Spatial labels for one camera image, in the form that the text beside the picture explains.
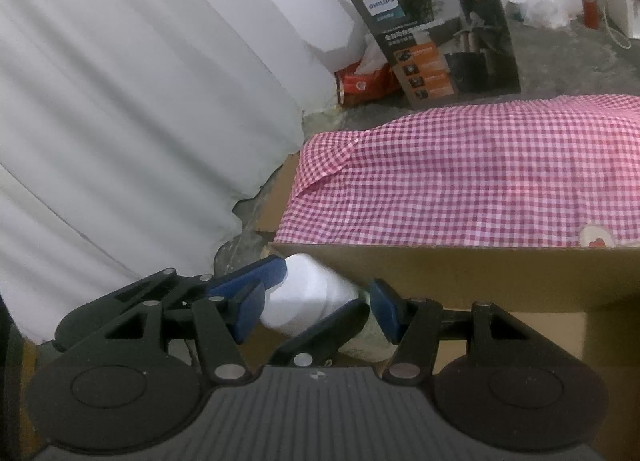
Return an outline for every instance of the sticker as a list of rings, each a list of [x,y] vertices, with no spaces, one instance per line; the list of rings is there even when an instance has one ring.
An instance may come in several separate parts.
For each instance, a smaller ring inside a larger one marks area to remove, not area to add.
[[[373,18],[376,19],[376,22],[386,21],[388,19],[401,19],[403,17],[404,17],[404,10],[401,8],[399,4],[393,10],[389,10],[388,12],[384,12],[383,14],[373,16]]]
[[[420,67],[420,72],[423,74],[445,69],[444,64],[439,58],[425,62],[424,64],[418,64],[418,66]]]
[[[394,56],[398,62],[406,62],[413,56],[411,50],[401,50],[394,53]]]
[[[372,16],[388,12],[400,6],[398,0],[363,0],[362,2]]]
[[[583,227],[580,230],[579,242],[583,248],[613,248],[616,245],[611,234],[596,225]]]
[[[443,96],[453,95],[453,87],[451,85],[438,87],[435,89],[429,89],[429,96],[431,98],[440,98]]]

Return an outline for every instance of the blue gripper pad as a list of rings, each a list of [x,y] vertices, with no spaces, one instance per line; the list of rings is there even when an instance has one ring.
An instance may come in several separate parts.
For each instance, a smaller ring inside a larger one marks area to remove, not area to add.
[[[398,296],[395,292],[389,293],[390,289],[386,282],[374,280],[369,287],[369,303],[386,339],[392,344],[399,344],[405,329],[400,322],[398,301],[394,300]]]
[[[241,344],[249,336],[258,323],[264,309],[264,292],[266,289],[280,284],[287,274],[287,263],[281,257],[269,257],[250,264],[244,268],[214,279],[209,284],[207,297],[225,297],[228,300],[240,296],[238,319],[230,327],[231,335],[236,343]]]

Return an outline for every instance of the concrete floor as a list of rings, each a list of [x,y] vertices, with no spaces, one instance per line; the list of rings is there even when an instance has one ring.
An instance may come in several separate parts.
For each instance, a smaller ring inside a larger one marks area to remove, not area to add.
[[[640,96],[637,67],[640,66],[640,41],[633,41],[631,50],[622,50],[604,28],[589,30],[579,22],[556,32],[519,23],[513,23],[510,28],[522,91],[517,95],[485,99],[482,103],[563,94]],[[305,140],[325,131],[367,130],[412,112],[404,94],[397,94],[349,110],[308,115],[303,119]],[[220,248],[214,261],[217,275],[235,271],[260,258],[266,242],[255,234],[254,228],[271,183],[269,180],[255,198],[235,206],[234,213],[242,220],[244,229],[241,235]]]

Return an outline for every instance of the white curtain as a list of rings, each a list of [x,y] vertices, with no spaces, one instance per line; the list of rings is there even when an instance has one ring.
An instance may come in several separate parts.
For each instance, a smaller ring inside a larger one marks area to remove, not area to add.
[[[300,111],[206,0],[0,0],[0,289],[49,339],[74,307],[212,271]]]

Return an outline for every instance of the philips logo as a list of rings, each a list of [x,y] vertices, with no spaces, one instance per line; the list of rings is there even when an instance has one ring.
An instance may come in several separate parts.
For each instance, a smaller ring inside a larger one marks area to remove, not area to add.
[[[372,16],[388,12],[399,6],[398,0],[364,0],[362,2]]]

